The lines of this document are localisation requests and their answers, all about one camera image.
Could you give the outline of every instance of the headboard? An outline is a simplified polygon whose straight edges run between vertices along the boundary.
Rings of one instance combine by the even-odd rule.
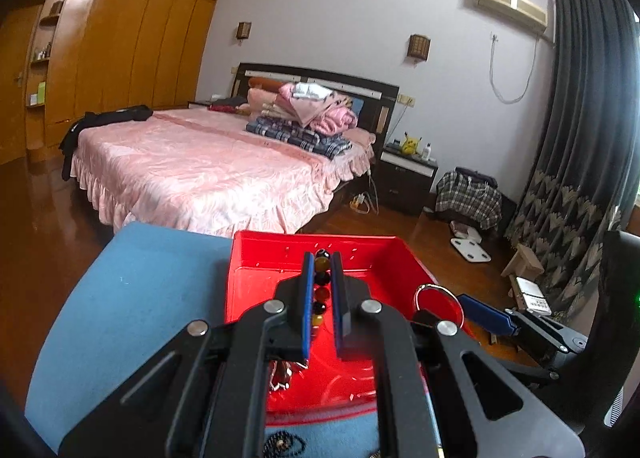
[[[364,102],[358,116],[358,127],[376,135],[372,146],[378,160],[385,145],[386,132],[398,98],[399,87],[378,81],[311,68],[275,64],[242,63],[236,72],[232,96],[246,96],[251,77],[266,77],[286,82],[309,82],[361,99]]]

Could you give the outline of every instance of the beige air conditioner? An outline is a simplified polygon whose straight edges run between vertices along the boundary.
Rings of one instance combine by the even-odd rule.
[[[490,8],[523,24],[536,34],[546,30],[546,10],[527,0],[476,0],[476,5]]]

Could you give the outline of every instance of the blue table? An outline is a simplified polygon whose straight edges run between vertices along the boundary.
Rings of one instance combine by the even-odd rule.
[[[230,252],[226,238],[140,223],[114,237],[67,299],[31,378],[25,415],[54,451],[191,320],[222,324]],[[303,457],[366,458],[377,423],[369,414],[282,429],[305,441]]]

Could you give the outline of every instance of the plaid shirt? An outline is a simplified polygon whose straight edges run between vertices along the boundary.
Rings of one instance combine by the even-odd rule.
[[[351,147],[351,142],[343,136],[324,136],[308,128],[303,128],[291,120],[257,117],[245,128],[250,133],[261,134],[286,144],[298,146],[300,149],[321,154],[333,160],[338,154]]]
[[[487,183],[475,183],[455,171],[445,174],[436,186],[436,211],[452,209],[475,220],[484,231],[494,227],[502,216],[502,195]]]

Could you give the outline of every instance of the electrical outlet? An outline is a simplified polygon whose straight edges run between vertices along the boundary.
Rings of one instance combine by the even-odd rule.
[[[404,104],[405,106],[409,106],[413,108],[415,106],[415,99],[410,97],[409,95],[398,94],[398,102],[400,104]]]

